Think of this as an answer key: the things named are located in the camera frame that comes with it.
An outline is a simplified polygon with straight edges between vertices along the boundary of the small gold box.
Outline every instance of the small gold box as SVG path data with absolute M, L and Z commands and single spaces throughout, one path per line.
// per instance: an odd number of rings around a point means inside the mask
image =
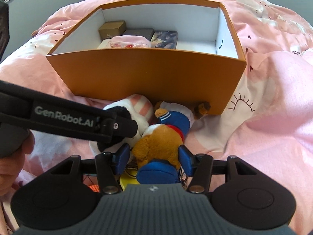
M 122 35 L 126 30 L 125 21 L 106 22 L 99 28 L 102 40 L 111 39 L 114 36 Z

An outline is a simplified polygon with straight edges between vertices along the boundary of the metal screw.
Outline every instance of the metal screw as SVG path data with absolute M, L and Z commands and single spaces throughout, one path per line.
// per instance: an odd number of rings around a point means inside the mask
M 103 189 L 104 193 L 106 194 L 115 194 L 118 192 L 118 188 L 116 186 L 110 185 L 110 186 L 106 186 Z
M 203 193 L 204 192 L 204 187 L 201 185 L 192 185 L 189 188 L 189 191 L 192 193 Z

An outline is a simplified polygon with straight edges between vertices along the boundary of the pink blanket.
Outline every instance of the pink blanket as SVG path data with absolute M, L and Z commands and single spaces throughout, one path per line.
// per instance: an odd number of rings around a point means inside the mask
M 58 10 L 36 37 L 0 65 L 0 79 L 104 107 L 105 101 L 74 96 L 45 55 L 90 11 L 113 1 L 118 0 L 87 0 Z M 223 114 L 196 121 L 186 145 L 220 159 L 237 155 L 288 188 L 297 201 L 290 227 L 305 235 L 313 229 L 313 28 L 295 12 L 266 0 L 216 1 L 226 6 L 248 65 Z M 86 141 L 34 134 L 34 152 L 15 188 L 69 155 L 93 157 Z M 214 189 L 222 179 L 212 183 Z M 11 195 L 1 199 L 1 234 L 17 228 L 9 209 Z

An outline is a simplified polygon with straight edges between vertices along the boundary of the open box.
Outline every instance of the open box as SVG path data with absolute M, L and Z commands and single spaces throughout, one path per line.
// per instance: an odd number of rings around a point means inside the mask
M 127 28 L 177 31 L 175 50 L 97 49 L 105 22 Z M 47 55 L 78 96 L 116 101 L 142 94 L 188 107 L 203 101 L 210 113 L 225 109 L 246 67 L 238 36 L 223 4 L 207 0 L 126 0 L 93 10 Z

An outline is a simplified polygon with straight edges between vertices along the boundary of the gray ribbed panel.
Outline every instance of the gray ribbed panel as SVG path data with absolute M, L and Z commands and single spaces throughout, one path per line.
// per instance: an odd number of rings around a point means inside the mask
M 21 228 L 16 235 L 295 235 L 287 225 L 268 231 L 234 226 L 215 213 L 204 195 L 180 184 L 128 185 L 125 192 L 103 196 L 84 221 L 57 231 Z

